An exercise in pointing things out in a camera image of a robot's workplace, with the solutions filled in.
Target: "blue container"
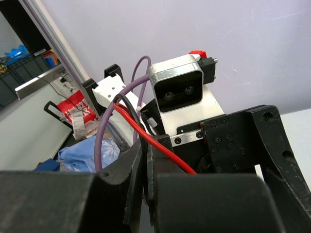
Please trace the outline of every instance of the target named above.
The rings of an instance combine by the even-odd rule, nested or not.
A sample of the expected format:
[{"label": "blue container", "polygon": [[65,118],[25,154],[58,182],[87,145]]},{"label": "blue container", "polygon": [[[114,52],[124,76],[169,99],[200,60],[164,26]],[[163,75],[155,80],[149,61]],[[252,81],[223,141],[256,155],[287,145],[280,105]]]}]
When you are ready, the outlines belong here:
[{"label": "blue container", "polygon": [[52,60],[52,58],[48,57],[48,58],[45,58],[46,62],[49,64],[49,66],[51,68],[53,68],[55,65],[54,65],[54,62]]},{"label": "blue container", "polygon": [[11,58],[10,61],[5,63],[5,65],[8,66],[16,61],[19,61],[20,59],[23,59],[24,57],[29,56],[30,53],[24,45],[20,45],[18,49],[12,49],[11,52],[6,52],[4,55],[7,55]]}]

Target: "black bracket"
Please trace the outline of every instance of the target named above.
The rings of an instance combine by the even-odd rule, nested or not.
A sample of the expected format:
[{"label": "black bracket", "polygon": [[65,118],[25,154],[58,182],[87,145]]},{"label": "black bracket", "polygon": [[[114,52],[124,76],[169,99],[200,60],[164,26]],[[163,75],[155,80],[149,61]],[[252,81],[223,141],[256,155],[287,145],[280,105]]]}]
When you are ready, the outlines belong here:
[{"label": "black bracket", "polygon": [[109,76],[114,77],[116,76],[116,74],[118,74],[121,77],[122,82],[124,82],[121,68],[117,64],[113,64],[112,66],[104,70],[104,78],[107,78]]},{"label": "black bracket", "polygon": [[201,127],[216,172],[260,164],[287,232],[311,232],[311,193],[275,106],[210,118]]},{"label": "black bracket", "polygon": [[53,111],[50,110],[50,106],[52,106],[53,108],[55,108],[57,111],[61,112],[60,109],[58,108],[58,106],[52,102],[52,101],[49,101],[47,102],[47,104],[44,106],[43,110],[45,112],[47,112],[48,114],[50,114],[52,117],[54,117],[55,119],[59,120],[60,122],[62,122],[64,125],[66,125],[67,127],[71,128],[72,129],[72,125],[70,125],[68,122],[66,121],[62,121],[62,119],[57,115],[55,114]]},{"label": "black bracket", "polygon": [[216,62],[212,57],[198,61],[203,71],[203,84],[212,83],[215,79]]},{"label": "black bracket", "polygon": [[82,83],[82,87],[84,87],[84,89],[86,90],[86,92],[87,92],[89,98],[91,99],[98,115],[101,116],[102,114],[104,114],[104,112],[106,111],[107,108],[102,107],[101,105],[98,104],[98,102],[94,96],[94,93],[93,93],[93,89],[98,87],[98,84],[93,79],[88,79],[84,83]]}]

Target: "black plastic part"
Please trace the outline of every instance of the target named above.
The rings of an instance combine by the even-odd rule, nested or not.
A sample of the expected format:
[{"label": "black plastic part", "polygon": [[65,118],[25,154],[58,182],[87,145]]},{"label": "black plastic part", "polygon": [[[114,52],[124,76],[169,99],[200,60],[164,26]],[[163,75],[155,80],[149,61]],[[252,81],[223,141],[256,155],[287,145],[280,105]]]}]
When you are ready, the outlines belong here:
[{"label": "black plastic part", "polygon": [[55,114],[53,111],[51,111],[51,110],[49,109],[50,106],[52,106],[53,108],[55,108],[57,111],[61,112],[60,109],[58,108],[58,106],[57,106],[55,103],[53,103],[52,101],[49,101],[49,102],[44,106],[43,110],[44,110],[45,112],[47,112],[48,114],[50,114],[50,115],[51,115],[52,117],[54,117],[55,119],[57,119],[57,120],[59,120],[60,122],[62,122],[64,125],[66,125],[66,126],[68,126],[69,128],[73,129],[73,128],[72,128],[72,125],[70,125],[70,124],[69,124],[68,122],[66,122],[66,121],[62,121],[61,118],[60,118],[57,114]]},{"label": "black plastic part", "polygon": [[104,70],[104,78],[107,78],[108,76],[114,77],[116,76],[116,74],[118,74],[121,77],[122,82],[124,82],[121,68],[117,64],[113,64],[112,66]]},{"label": "black plastic part", "polygon": [[[159,138],[160,141],[170,140],[169,135],[163,135]],[[165,145],[168,146],[168,149],[173,149],[167,142]],[[155,177],[158,174],[172,174],[172,173],[184,173],[172,160],[170,160],[165,154],[161,153],[158,149],[148,145],[148,154],[147,154],[147,181],[148,186],[146,199],[149,206],[150,214],[150,223],[153,226],[155,222]]]},{"label": "black plastic part", "polygon": [[158,174],[157,233],[283,233],[271,193],[250,174]]},{"label": "black plastic part", "polygon": [[198,61],[203,71],[203,84],[212,83],[215,79],[216,63],[213,58],[209,57]]},{"label": "black plastic part", "polygon": [[171,142],[171,138],[168,134],[159,135],[159,136],[156,136],[155,138],[159,143],[161,143],[163,146],[165,146],[171,152],[174,152],[172,142]]},{"label": "black plastic part", "polygon": [[190,123],[188,125],[183,125],[183,126],[177,127],[177,134],[187,133],[187,132],[191,132],[191,131],[200,129],[202,121],[204,121],[204,120],[199,120],[197,122]]},{"label": "black plastic part", "polygon": [[[202,127],[208,149],[218,149],[210,154],[216,171],[253,170],[260,164],[287,232],[311,232],[311,193],[275,106],[214,117],[203,122]],[[223,139],[221,143],[215,143],[216,136]]]},{"label": "black plastic part", "polygon": [[150,135],[152,135],[152,136],[155,136],[154,132],[151,130],[151,127],[150,127],[150,125],[149,125],[149,123],[147,121],[147,118],[146,118],[146,115],[145,115],[144,111],[140,113],[140,117],[141,117],[142,122],[146,126],[146,129],[147,129],[148,133]]},{"label": "black plastic part", "polygon": [[174,152],[185,161],[193,170],[199,173],[213,172],[208,149],[204,140],[198,140],[174,147]]},{"label": "black plastic part", "polygon": [[93,79],[88,79],[84,83],[82,83],[82,87],[84,87],[84,89],[86,90],[86,92],[87,92],[89,98],[91,99],[93,106],[95,107],[95,110],[97,111],[98,115],[101,116],[102,114],[104,114],[104,112],[106,111],[107,108],[102,107],[101,105],[98,104],[98,102],[94,96],[94,93],[93,93],[93,89],[98,87],[98,84]]},{"label": "black plastic part", "polygon": [[147,103],[140,112],[144,112],[144,116],[146,119],[153,118],[155,122],[157,123],[157,126],[153,127],[154,132],[157,135],[163,135],[165,134],[163,123],[161,120],[161,116],[159,113],[159,109],[157,108],[156,100],[153,99],[149,103]]},{"label": "black plastic part", "polygon": [[202,78],[197,70],[157,82],[154,90],[159,110],[168,112],[201,101]]},{"label": "black plastic part", "polygon": [[0,172],[0,232],[138,232],[139,148],[137,141],[99,173]]}]

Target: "red wire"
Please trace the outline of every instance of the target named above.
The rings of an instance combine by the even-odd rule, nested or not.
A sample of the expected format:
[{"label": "red wire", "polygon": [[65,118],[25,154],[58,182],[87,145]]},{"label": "red wire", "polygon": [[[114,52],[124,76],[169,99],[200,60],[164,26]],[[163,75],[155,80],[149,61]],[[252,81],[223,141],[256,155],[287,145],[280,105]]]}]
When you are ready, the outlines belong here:
[{"label": "red wire", "polygon": [[130,116],[130,110],[128,110],[128,108],[126,106],[124,106],[121,103],[116,103],[120,108],[122,108],[124,111],[127,112],[127,114]]},{"label": "red wire", "polygon": [[196,174],[196,172],[188,165],[186,164],[182,159],[180,159],[177,155],[175,155],[173,152],[171,152],[169,149],[167,149],[165,146],[160,144],[158,141],[156,141],[153,137],[151,137],[149,134],[147,134],[125,111],[125,106],[120,107],[121,104],[113,104],[113,108],[121,114],[121,116],[124,117],[124,119],[134,128],[134,130],[141,136],[143,139],[145,139],[147,142],[149,142],[151,145],[153,145],[155,148],[157,148],[160,152],[165,154],[169,159],[171,159],[174,163],[176,163],[178,166],[180,166],[185,172],[190,174]]}]

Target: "white wall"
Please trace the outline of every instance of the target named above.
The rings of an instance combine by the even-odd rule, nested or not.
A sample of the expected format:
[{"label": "white wall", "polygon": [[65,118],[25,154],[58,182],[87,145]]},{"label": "white wall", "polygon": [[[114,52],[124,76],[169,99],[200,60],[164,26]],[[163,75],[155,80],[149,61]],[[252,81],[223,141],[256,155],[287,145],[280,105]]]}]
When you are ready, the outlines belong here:
[{"label": "white wall", "polygon": [[61,99],[49,87],[0,111],[0,170],[32,170],[52,158],[70,129],[43,111]]},{"label": "white wall", "polygon": [[[129,82],[143,55],[160,62],[206,50],[219,61],[209,86],[226,113],[258,104],[274,104],[281,113],[311,107],[311,1],[42,2],[97,81],[112,63]],[[151,98],[149,88],[145,100]]]},{"label": "white wall", "polygon": [[1,12],[0,32],[0,56],[23,44]]}]

